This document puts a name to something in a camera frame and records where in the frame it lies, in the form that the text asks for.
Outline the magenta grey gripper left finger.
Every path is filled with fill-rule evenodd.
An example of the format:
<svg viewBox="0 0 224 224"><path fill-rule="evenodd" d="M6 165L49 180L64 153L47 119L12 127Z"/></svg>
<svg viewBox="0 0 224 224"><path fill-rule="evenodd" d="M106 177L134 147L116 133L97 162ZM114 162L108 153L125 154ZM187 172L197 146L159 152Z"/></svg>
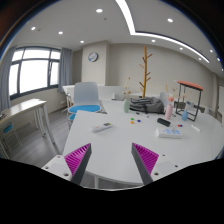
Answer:
<svg viewBox="0 0 224 224"><path fill-rule="evenodd" d="M91 154L91 144L88 143L72 151L64 157L72 173L72 183L75 183L76 185L79 185L81 183Z"/></svg>

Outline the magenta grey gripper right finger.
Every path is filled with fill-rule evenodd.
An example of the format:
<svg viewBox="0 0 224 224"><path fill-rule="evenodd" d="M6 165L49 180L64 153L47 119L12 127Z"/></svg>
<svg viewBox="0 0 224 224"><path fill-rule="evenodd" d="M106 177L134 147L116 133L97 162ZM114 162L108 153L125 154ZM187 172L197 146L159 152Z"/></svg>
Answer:
<svg viewBox="0 0 224 224"><path fill-rule="evenodd" d="M153 182L151 177L152 170L159 158L159 155L137 143L132 144L131 153L137 165L144 185Z"/></svg>

